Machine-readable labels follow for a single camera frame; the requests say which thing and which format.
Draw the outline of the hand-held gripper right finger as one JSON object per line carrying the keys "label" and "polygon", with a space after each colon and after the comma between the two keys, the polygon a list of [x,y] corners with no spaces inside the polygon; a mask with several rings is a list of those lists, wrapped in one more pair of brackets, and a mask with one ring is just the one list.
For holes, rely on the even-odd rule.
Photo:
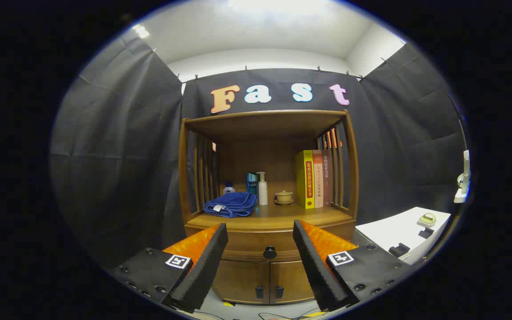
{"label": "hand-held gripper right finger", "polygon": [[411,265],[374,244],[357,246],[302,220],[293,241],[319,308],[334,311],[368,300],[411,275]]}

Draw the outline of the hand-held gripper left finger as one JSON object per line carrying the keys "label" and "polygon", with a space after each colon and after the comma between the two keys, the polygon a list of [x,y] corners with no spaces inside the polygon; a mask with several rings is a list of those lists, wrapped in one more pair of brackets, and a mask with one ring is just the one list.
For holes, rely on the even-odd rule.
{"label": "hand-held gripper left finger", "polygon": [[193,313],[212,287],[228,240],[226,224],[216,224],[166,249],[144,248],[108,272],[157,304]]}

